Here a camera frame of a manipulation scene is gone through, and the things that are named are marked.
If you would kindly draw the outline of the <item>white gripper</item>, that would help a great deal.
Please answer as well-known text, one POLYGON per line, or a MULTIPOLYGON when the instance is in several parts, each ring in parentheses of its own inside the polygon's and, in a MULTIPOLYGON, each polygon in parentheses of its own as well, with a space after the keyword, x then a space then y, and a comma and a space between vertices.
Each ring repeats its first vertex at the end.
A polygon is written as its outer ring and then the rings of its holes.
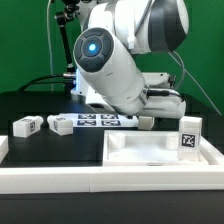
POLYGON ((175 77, 165 72, 143 72, 151 91, 168 91, 168 96, 150 96, 140 116, 180 119, 186 111, 186 102, 174 90, 175 77))

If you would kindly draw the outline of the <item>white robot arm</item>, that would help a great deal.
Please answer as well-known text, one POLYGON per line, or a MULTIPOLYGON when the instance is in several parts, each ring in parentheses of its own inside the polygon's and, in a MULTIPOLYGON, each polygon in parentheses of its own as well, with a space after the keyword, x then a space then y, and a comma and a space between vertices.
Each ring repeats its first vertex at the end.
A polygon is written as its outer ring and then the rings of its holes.
POLYGON ((179 119, 186 103, 168 74, 141 72, 134 57, 171 53, 188 34, 184 0, 62 0, 78 18, 78 94, 97 113, 179 119))

